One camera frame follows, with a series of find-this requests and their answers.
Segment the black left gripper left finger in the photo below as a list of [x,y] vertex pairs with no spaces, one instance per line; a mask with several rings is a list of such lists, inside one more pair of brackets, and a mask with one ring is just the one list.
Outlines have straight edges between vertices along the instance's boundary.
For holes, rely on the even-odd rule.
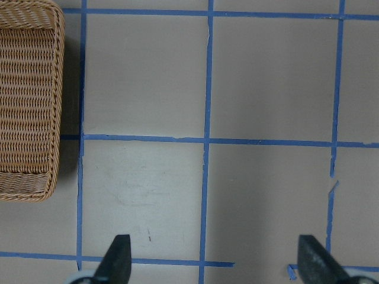
[[127,284],[131,276],[131,240],[128,234],[115,236],[93,275],[94,283]]

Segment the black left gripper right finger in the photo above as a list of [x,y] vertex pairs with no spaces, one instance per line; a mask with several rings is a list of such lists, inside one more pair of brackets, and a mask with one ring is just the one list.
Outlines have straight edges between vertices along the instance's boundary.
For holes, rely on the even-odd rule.
[[350,276],[313,235],[298,238],[297,265],[303,283],[359,283]]

